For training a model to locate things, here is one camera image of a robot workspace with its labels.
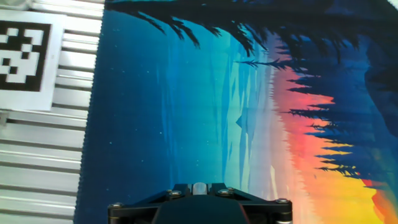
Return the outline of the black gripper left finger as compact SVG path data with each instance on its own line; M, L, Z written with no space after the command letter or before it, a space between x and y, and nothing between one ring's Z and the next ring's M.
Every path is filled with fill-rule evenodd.
M108 224L152 223L156 212L165 202L192 196L192 184L175 184L131 205L114 203L108 206Z

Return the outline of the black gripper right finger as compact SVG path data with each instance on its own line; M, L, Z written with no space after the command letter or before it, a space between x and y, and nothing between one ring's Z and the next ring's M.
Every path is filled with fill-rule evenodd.
M264 200L224 183L207 184L208 195L234 200L250 223L293 224L292 202L286 198Z

